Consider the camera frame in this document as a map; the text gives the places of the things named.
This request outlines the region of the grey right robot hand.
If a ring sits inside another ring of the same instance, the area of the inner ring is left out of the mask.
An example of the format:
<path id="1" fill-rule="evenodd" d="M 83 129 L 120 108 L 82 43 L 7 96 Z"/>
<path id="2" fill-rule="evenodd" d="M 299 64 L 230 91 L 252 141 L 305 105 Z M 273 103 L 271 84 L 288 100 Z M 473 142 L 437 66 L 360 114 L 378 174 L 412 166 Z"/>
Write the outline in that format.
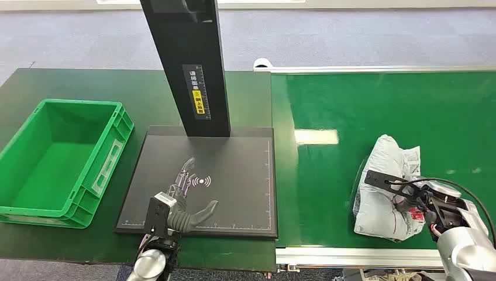
<path id="1" fill-rule="evenodd" d="M 422 214 L 426 213 L 425 202 L 422 199 L 426 193 L 422 187 L 418 187 L 415 184 L 392 185 L 390 192 L 403 198 L 402 201 L 395 205 L 398 211 L 404 212 L 416 209 Z"/>

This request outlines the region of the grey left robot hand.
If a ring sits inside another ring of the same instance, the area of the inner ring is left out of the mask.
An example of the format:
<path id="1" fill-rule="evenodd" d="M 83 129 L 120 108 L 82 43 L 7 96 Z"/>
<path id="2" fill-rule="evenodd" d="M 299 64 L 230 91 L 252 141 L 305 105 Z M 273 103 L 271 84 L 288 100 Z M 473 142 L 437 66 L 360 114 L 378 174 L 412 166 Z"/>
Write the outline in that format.
<path id="1" fill-rule="evenodd" d="M 195 214 L 187 211 L 187 193 L 195 177 L 195 173 L 192 172 L 194 165 L 195 158 L 189 158 L 178 172 L 175 182 L 166 191 L 168 196 L 176 200 L 168 215 L 167 225 L 181 234 L 193 231 L 199 224 L 209 219 L 219 203 L 218 200 L 212 200 L 203 210 Z"/>

